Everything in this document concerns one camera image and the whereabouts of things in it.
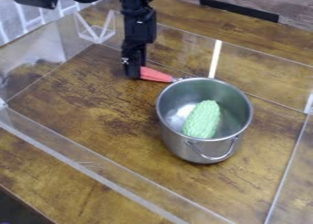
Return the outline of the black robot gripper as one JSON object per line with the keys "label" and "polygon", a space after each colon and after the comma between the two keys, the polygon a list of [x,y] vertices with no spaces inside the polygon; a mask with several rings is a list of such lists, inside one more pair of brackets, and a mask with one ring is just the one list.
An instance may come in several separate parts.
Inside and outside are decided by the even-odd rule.
{"label": "black robot gripper", "polygon": [[152,0],[120,0],[124,39],[120,60],[125,76],[137,80],[140,68],[146,66],[146,45],[156,38],[156,11],[150,6]]}

